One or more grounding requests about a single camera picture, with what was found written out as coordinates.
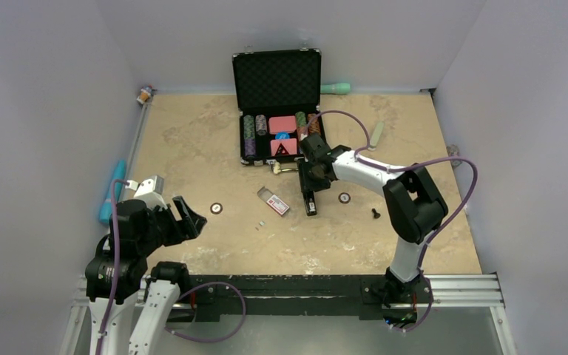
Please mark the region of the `black stapler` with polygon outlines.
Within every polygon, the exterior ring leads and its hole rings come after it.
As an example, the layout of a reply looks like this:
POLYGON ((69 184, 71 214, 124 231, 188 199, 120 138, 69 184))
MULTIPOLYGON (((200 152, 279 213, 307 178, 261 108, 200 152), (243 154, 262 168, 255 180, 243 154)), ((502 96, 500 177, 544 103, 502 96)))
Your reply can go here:
POLYGON ((315 202, 314 192, 311 190, 305 190, 302 192, 305 211, 307 216, 314 216, 317 214, 317 207, 315 202))

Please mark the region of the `pale green stapler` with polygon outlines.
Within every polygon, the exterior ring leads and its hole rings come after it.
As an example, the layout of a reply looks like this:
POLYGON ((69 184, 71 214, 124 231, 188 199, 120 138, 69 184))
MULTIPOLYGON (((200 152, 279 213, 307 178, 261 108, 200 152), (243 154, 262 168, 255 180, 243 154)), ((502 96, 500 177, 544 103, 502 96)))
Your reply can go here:
POLYGON ((376 124, 376 126, 373 129, 373 132, 370 136, 370 140, 369 140, 369 146, 368 146, 368 150, 369 151, 374 151, 378 144, 379 144, 379 140, 382 137, 382 133, 385 127, 385 122, 384 121, 380 121, 376 124))

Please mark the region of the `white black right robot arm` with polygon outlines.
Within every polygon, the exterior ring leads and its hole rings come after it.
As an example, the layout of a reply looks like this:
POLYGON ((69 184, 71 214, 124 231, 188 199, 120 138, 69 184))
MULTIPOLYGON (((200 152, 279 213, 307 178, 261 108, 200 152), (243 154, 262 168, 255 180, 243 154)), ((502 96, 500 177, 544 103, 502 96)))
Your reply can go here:
POLYGON ((304 156, 297 163, 300 188, 309 216, 317 213, 314 195, 334 181, 361 186, 385 199, 398 240, 386 271, 385 291, 403 301, 420 278, 420 257, 425 241, 438 231, 448 214, 447 204, 427 169, 391 166, 361 156, 343 145, 331 148, 314 133, 300 141, 304 156))

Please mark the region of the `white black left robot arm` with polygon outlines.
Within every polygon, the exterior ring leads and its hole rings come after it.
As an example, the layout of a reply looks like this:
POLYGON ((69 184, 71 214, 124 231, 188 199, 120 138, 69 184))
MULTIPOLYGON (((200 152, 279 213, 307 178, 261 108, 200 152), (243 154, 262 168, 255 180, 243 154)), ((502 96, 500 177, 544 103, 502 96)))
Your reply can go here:
POLYGON ((207 223, 181 196, 165 203, 163 182, 159 175, 141 182, 128 180, 125 185, 134 191, 133 197, 121 202, 110 199, 109 233, 84 272, 91 354, 152 354, 173 304, 190 295, 187 266, 160 262, 152 269, 143 310, 134 316, 149 255, 161 246, 197 238, 207 223))

